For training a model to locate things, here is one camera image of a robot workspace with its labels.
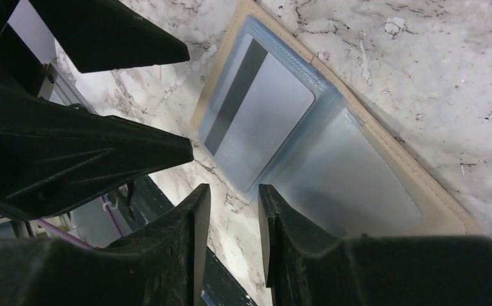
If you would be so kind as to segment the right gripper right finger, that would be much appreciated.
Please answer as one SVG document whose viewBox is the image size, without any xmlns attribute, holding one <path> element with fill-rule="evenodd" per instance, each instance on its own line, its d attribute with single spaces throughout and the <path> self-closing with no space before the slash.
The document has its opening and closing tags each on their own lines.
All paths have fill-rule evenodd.
<svg viewBox="0 0 492 306">
<path fill-rule="evenodd" d="M 258 213 L 275 305 L 492 305 L 490 238 L 338 238 L 268 184 Z"/>
</svg>

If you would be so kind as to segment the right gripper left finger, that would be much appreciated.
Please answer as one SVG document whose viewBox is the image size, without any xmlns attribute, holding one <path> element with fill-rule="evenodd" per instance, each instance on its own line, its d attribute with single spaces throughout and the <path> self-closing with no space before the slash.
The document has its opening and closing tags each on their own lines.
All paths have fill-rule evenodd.
<svg viewBox="0 0 492 306">
<path fill-rule="evenodd" d="M 211 190 L 104 249 L 0 240 L 0 305 L 200 305 Z"/>
</svg>

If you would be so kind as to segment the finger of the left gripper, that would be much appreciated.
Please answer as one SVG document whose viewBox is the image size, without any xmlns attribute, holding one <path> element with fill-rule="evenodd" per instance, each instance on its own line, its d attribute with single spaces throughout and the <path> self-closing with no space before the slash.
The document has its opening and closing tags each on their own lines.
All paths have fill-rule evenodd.
<svg viewBox="0 0 492 306">
<path fill-rule="evenodd" d="M 190 59 L 186 44 L 120 1 L 31 1 L 77 70 L 174 64 Z"/>
<path fill-rule="evenodd" d="M 189 139 L 0 84 L 0 214 L 63 214 L 137 177 L 189 163 Z"/>
</svg>

